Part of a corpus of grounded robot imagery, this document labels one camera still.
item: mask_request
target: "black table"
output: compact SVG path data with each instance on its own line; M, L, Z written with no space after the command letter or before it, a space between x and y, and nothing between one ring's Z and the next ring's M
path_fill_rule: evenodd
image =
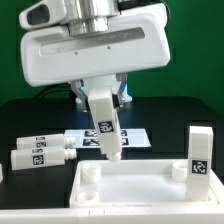
M189 126L211 126L214 131L212 168L224 176L224 117L189 97L135 98L119 108L120 126L145 128L150 148L123 149L123 159L187 158ZM69 99L14 100L0 108L0 209L69 207L78 161L105 159L99 149L79 149L78 158L64 166L11 170L10 154L16 138L92 129L90 113Z

